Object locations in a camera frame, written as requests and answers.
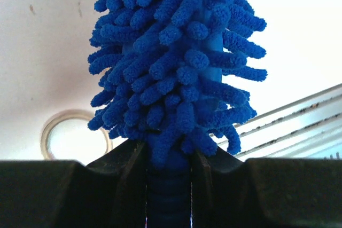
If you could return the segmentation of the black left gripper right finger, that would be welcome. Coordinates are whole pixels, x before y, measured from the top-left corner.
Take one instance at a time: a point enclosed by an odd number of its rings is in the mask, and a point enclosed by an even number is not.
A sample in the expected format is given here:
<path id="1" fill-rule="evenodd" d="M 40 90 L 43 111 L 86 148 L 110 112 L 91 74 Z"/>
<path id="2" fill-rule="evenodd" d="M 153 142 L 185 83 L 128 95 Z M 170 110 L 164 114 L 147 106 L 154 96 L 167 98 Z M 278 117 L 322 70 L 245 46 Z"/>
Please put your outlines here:
<path id="1" fill-rule="evenodd" d="M 192 157 L 194 227 L 341 227 L 341 161 Z"/>

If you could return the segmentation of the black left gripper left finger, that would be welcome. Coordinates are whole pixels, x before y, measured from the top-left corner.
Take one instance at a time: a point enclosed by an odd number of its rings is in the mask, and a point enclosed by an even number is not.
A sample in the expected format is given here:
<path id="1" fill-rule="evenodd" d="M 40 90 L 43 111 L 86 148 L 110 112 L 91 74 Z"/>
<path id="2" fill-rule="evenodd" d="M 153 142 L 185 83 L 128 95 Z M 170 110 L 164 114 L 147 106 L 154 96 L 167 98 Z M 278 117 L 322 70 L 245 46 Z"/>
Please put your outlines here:
<path id="1" fill-rule="evenodd" d="M 127 140 L 88 165 L 2 161 L 1 227 L 144 227 L 146 160 Z"/>

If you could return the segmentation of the blue microfiber duster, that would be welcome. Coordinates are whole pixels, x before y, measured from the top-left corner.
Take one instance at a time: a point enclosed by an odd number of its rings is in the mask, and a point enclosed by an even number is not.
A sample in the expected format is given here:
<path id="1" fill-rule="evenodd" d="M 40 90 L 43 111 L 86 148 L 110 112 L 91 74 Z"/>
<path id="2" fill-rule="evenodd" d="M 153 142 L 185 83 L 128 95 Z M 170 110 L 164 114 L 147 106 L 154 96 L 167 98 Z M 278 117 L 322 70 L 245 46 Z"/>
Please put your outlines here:
<path id="1" fill-rule="evenodd" d="M 222 82 L 263 81 L 248 58 L 266 55 L 249 41 L 266 22 L 247 0 L 97 0 L 89 73 L 101 74 L 90 130 L 149 147 L 148 227 L 190 226 L 190 161 L 212 156 L 215 138 L 240 151 L 235 124 L 256 116 L 250 94 Z"/>

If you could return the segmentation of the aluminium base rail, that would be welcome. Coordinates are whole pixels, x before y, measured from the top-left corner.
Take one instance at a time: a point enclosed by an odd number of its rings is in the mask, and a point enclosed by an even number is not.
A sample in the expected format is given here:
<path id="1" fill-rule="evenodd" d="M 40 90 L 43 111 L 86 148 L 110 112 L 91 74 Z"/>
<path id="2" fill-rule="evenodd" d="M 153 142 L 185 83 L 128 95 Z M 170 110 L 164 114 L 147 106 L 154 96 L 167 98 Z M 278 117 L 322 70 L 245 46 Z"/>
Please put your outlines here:
<path id="1" fill-rule="evenodd" d="M 249 158 L 341 159 L 341 84 L 236 125 Z"/>

